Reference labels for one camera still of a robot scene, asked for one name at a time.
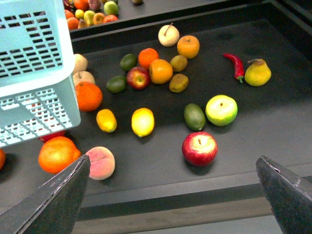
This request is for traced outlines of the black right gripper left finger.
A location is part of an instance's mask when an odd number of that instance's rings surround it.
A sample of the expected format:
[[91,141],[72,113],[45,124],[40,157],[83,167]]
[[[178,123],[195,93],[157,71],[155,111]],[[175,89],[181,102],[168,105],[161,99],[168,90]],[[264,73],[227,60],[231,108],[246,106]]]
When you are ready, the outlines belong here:
[[75,225],[90,172],[81,156],[0,215],[2,234],[69,234]]

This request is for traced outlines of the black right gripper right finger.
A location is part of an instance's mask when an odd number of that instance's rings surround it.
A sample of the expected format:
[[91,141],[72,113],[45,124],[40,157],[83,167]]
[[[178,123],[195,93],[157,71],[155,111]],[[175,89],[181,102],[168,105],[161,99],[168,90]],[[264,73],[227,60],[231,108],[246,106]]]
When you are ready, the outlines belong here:
[[312,183],[272,159],[256,161],[261,188],[284,234],[312,232]]

